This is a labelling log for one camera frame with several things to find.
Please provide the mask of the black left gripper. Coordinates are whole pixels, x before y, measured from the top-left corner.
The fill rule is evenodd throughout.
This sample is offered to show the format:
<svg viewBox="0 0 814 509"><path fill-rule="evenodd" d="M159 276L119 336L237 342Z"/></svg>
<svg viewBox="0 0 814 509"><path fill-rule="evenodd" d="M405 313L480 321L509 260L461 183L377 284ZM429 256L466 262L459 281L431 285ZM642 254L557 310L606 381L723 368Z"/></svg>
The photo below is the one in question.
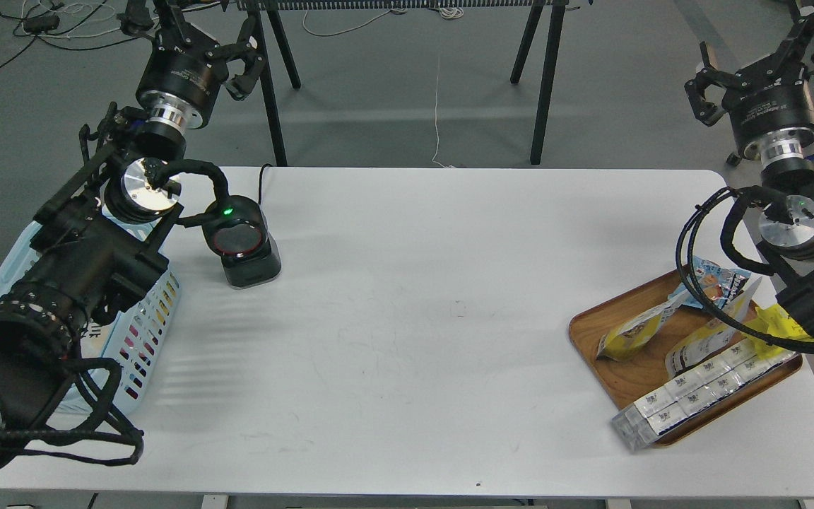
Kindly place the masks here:
<svg viewBox="0 0 814 509"><path fill-rule="evenodd" d="M206 62L187 49L201 46L201 37L184 18L183 10L197 1L155 1L159 28L144 74L136 89L141 107L152 109L158 98L183 100L191 107L192 129L208 125L220 87L235 101L248 98L265 67L264 55L255 40L219 45L204 52ZM241 61L243 72L230 76L229 62Z"/></svg>

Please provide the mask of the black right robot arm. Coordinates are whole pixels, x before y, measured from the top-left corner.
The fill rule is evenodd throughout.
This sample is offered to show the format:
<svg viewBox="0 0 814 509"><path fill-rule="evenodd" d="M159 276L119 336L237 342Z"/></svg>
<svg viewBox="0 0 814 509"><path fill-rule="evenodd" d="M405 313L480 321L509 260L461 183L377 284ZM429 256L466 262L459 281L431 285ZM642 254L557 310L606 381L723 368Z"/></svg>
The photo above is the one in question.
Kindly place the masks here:
<svg viewBox="0 0 814 509"><path fill-rule="evenodd" d="M698 302L692 245L703 218L721 201L734 197L721 229L720 245L737 267L778 275L785 284L777 302L810 335L809 342L755 331L728 318L713 304L711 315L766 344L814 355L814 105L808 81L814 75L814 7L789 7L794 25L772 54L734 72L715 67L701 42L703 68L685 83L692 115L712 126L730 117L736 154L762 165L759 186L721 188L697 207L676 242L680 280Z"/></svg>

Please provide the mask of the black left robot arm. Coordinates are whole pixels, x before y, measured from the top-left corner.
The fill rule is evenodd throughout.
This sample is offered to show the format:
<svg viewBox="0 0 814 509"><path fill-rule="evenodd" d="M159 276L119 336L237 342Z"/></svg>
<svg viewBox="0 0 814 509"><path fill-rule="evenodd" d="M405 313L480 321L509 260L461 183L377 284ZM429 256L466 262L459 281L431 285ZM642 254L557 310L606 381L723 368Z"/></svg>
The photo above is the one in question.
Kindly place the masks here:
<svg viewBox="0 0 814 509"><path fill-rule="evenodd" d="M220 89L244 100L269 76L261 7L247 13L235 42L219 43L184 18L187 1L129 1L122 32L152 52L136 91L138 107L110 104L96 133L81 132L84 164L35 214L30 246L39 259L0 297L0 468L28 444L84 440L132 447L103 466L135 464L143 432L117 408L122 367L84 358L90 323L110 324L167 274L160 248L175 226L201 228L231 286L281 271L259 204L231 194L216 164L185 158L185 132L207 125Z"/></svg>

